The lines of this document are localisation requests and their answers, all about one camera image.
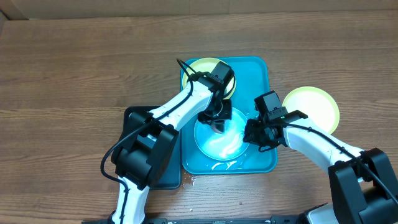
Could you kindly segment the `orange green sponge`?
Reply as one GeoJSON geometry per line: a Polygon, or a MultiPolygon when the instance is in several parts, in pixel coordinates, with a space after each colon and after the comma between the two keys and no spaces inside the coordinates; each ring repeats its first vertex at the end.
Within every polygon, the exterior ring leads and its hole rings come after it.
{"type": "Polygon", "coordinates": [[[221,122],[213,122],[211,124],[211,129],[218,134],[224,133],[224,121],[221,122]]]}

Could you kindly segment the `light blue plate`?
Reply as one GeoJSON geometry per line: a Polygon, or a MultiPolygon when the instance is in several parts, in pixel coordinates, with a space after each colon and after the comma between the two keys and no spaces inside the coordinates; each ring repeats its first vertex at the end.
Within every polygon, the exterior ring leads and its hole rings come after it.
{"type": "Polygon", "coordinates": [[[219,161],[239,157],[249,146],[248,143],[243,142],[247,120],[240,110],[233,108],[232,118],[225,121],[223,133],[216,133],[211,126],[197,121],[194,126],[194,139],[199,150],[206,156],[219,161]]]}

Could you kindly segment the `yellow plate with blue stain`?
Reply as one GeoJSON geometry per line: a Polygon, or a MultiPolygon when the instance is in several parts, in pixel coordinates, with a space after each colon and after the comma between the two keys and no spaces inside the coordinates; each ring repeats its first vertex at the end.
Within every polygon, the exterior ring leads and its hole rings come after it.
{"type": "MultiPolygon", "coordinates": [[[[186,63],[191,68],[193,68],[196,72],[212,72],[219,62],[223,62],[223,63],[227,64],[223,60],[220,60],[218,58],[211,58],[211,57],[200,58],[197,60],[192,59],[192,60],[186,61],[186,63]]],[[[181,71],[181,87],[180,88],[181,88],[181,90],[183,90],[187,85],[188,77],[183,69],[181,69],[180,71],[181,71]]],[[[235,89],[236,89],[236,79],[235,79],[235,76],[233,76],[224,91],[224,99],[225,100],[230,99],[232,97],[235,89]]]]}

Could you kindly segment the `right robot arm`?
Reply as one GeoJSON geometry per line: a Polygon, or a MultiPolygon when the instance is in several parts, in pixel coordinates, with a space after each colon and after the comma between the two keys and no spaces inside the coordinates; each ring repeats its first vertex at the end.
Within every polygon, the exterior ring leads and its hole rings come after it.
{"type": "Polygon", "coordinates": [[[332,203],[303,212],[298,223],[397,223],[397,177],[380,149],[350,146],[300,111],[275,110],[249,119],[243,141],[261,152],[284,145],[328,174],[332,203]]]}

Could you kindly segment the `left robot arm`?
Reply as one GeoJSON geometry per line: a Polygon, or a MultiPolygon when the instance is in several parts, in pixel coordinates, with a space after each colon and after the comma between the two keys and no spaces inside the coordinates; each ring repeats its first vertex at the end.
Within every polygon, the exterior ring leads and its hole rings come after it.
{"type": "Polygon", "coordinates": [[[143,223],[150,188],[161,178],[175,148],[180,130],[197,116],[216,133],[231,119],[233,69],[219,61],[210,72],[197,72],[177,61],[187,75],[185,88],[166,104],[150,111],[128,108],[123,132],[103,156],[104,177],[119,184],[115,211],[107,223],[143,223]]]}

